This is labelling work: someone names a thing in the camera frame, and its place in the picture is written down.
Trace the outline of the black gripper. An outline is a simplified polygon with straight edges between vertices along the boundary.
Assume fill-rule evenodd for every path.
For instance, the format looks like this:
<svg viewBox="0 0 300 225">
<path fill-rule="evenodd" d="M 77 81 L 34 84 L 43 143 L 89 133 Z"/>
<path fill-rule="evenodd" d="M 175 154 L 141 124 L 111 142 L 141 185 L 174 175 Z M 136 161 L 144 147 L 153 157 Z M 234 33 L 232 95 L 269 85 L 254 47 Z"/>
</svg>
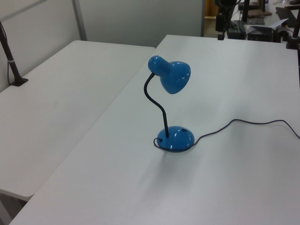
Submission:
<svg viewBox="0 0 300 225">
<path fill-rule="evenodd" d="M 234 11 L 236 0 L 214 0 L 218 6 L 218 15 L 216 16 L 215 31 L 218 32 L 217 39 L 224 40 L 225 32 L 227 33 L 231 26 L 232 13 Z"/>
</svg>

